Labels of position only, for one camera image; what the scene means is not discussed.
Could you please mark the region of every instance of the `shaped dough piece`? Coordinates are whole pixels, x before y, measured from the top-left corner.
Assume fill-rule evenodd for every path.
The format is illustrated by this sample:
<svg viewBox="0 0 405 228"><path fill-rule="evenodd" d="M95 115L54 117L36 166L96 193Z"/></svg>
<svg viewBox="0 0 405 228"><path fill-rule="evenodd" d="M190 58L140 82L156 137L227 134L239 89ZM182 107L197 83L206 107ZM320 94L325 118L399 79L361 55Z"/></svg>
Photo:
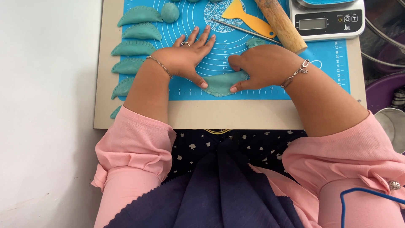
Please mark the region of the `shaped dough piece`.
<svg viewBox="0 0 405 228"><path fill-rule="evenodd" d="M261 40L261 39L259 39L259 38L250 38L250 39L248 39L247 42L246 42L246 46L247 46L249 49L252 48L252 47L256 47L256 46L259 46L259 45L263 45L263 44L266 44L266 43L264 42L264 40Z"/></svg>
<svg viewBox="0 0 405 228"><path fill-rule="evenodd" d="M122 38L155 39L162 40L159 30L150 22L143 22L127 28L122 34Z"/></svg>
<svg viewBox="0 0 405 228"><path fill-rule="evenodd" d="M203 90L215 97L228 96L232 94L229 91L231 86L239 81L246 80L248 77L249 75L246 71L204 77L204 80L208 83L208 87Z"/></svg>
<svg viewBox="0 0 405 228"><path fill-rule="evenodd" d="M138 73L138 70L144 61L145 60L141 58L126 58L115 64L111 69L111 72L123 74L136 74Z"/></svg>
<svg viewBox="0 0 405 228"><path fill-rule="evenodd" d="M113 111L113 113L111 113L110 118L111 118L111 119L115 119L120 109L121 109L121 106L119 106L118 108L116 108L116 109Z"/></svg>
<svg viewBox="0 0 405 228"><path fill-rule="evenodd" d="M150 55L156 51L153 44L146 41L124 41L111 52L112 56Z"/></svg>
<svg viewBox="0 0 405 228"><path fill-rule="evenodd" d="M179 8L171 2L164 4L161 12L163 21L167 23L173 23L180 17Z"/></svg>
<svg viewBox="0 0 405 228"><path fill-rule="evenodd" d="M162 22L160 13L148 6L135 6L128 10L119 20L117 26L142 22Z"/></svg>
<svg viewBox="0 0 405 228"><path fill-rule="evenodd" d="M113 90L113 95L111 96L111 100L118 96L126 96L128 95L129 89L134 82L134 77L128 77L122 80Z"/></svg>

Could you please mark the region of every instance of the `dough ball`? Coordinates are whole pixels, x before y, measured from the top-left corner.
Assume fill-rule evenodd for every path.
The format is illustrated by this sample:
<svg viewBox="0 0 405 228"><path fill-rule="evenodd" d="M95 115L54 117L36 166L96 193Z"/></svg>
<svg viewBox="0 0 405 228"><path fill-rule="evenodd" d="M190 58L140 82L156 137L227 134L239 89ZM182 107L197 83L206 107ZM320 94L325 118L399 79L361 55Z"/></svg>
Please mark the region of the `dough ball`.
<svg viewBox="0 0 405 228"><path fill-rule="evenodd" d="M256 46L259 46L259 45L263 45L263 44L266 44L265 42L264 42L264 40L261 40L261 39L259 39L259 38L250 38L250 39L248 39L247 40L247 42L246 42L246 46L250 49L250 48L252 48L252 47L256 47Z"/></svg>
<svg viewBox="0 0 405 228"><path fill-rule="evenodd" d="M179 8L171 2L163 5L161 14L163 21L167 23L173 23L180 17Z"/></svg>

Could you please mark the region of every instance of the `blue wire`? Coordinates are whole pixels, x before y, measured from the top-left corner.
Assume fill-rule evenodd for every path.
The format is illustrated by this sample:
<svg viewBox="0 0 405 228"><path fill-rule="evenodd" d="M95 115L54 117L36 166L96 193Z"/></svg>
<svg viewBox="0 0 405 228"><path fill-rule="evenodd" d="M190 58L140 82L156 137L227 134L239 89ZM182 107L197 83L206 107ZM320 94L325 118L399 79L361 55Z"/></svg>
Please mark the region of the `blue wire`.
<svg viewBox="0 0 405 228"><path fill-rule="evenodd" d="M347 194L347 193L354 192L354 191L367 192L367 193L370 193L370 194L373 194L373 195L376 195L376 196L379 196L379 197L382 197L382 198L385 198L385 199L389 199L389 200L392 200L392 201L395 201L395 202L398 202L398 203L401 203L401 204L405 204L405 200L402 200L402 199L399 199L397 197L390 196L390 195L387 195L387 194L384 194L384 193L381 193L381 192L373 191L373 190L370 190L370 189L365 189L365 188L362 188L362 187L355 187L355 188L345 190L345 191L340 193L340 201L342 202L342 218L341 218L341 227L342 228L345 228L345 213L346 213L346 205L345 205L344 195Z"/></svg>

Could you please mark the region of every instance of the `beige board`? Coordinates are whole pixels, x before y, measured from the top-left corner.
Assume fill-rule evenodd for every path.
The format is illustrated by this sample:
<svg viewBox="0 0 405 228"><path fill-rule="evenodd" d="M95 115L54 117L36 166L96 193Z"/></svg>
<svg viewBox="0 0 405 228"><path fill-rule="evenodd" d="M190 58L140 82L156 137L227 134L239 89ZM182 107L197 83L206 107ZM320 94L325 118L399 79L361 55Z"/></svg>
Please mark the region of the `beige board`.
<svg viewBox="0 0 405 228"><path fill-rule="evenodd" d="M114 122L110 114L124 102L111 100L118 83L118 74L111 68L119 56L111 51L121 42L117 22L123 14L124 0L104 0L100 56L98 62L94 128L107 129ZM347 40L350 90L356 100L366 104L366 93L359 38ZM297 110L291 100L225 100L169 101L169 124L174 129L302 129Z"/></svg>

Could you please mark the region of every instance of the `ring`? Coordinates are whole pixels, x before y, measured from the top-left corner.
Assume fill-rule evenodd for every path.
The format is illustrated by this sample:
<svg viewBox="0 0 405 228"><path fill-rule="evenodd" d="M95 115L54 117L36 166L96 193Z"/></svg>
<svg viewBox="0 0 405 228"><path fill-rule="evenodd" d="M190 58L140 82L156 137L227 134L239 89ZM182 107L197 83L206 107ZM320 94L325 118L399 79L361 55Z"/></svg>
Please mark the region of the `ring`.
<svg viewBox="0 0 405 228"><path fill-rule="evenodd" d="M187 44L188 46L190 46L190 47L191 47L191 45L190 45L190 44L188 44L188 42L182 42L182 43L181 43L181 45L180 45L180 47L181 47L181 46L183 46L183 45L185 45L185 44Z"/></svg>

